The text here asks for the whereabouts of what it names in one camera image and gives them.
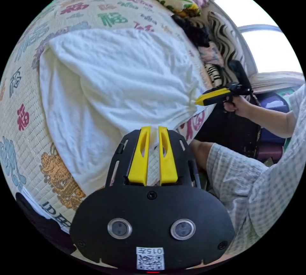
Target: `zebra print fabric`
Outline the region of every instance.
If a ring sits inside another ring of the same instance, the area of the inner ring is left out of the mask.
[[[239,60],[245,70],[246,63],[240,41],[232,25],[227,19],[216,12],[208,12],[209,30],[224,60],[224,70],[221,74],[223,85],[231,81],[237,81],[234,72],[228,67],[228,63]]]
[[[216,65],[206,63],[205,70],[208,73],[214,88],[222,85],[223,80]]]

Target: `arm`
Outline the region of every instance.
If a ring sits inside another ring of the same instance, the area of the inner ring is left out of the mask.
[[[292,111],[283,113],[252,104],[246,118],[281,138],[290,138],[296,124]]]
[[[226,111],[235,111],[236,115],[247,118],[252,122],[266,128],[281,138],[290,138],[296,124],[292,111],[278,112],[250,104],[243,97],[234,97],[232,103],[224,103]]]

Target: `mattress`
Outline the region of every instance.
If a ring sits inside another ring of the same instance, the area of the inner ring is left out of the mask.
[[[13,196],[21,192],[38,213],[56,220],[66,232],[86,196],[65,167],[47,128],[40,97],[40,55],[50,39],[75,30],[154,29],[185,41],[205,87],[211,89],[197,49],[171,15],[154,0],[55,0],[32,21],[7,62],[0,86],[0,161],[6,181]],[[177,129],[188,143],[213,108],[206,107]],[[149,158],[148,185],[159,181],[157,150]]]

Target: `hand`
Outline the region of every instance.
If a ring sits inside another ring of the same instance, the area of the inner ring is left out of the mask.
[[[224,109],[228,112],[235,112],[236,115],[248,118],[252,105],[242,96],[234,96],[233,103],[224,102]]]

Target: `qr code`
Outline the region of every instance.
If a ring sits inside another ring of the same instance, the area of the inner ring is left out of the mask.
[[[164,255],[137,255],[137,269],[164,270]]]

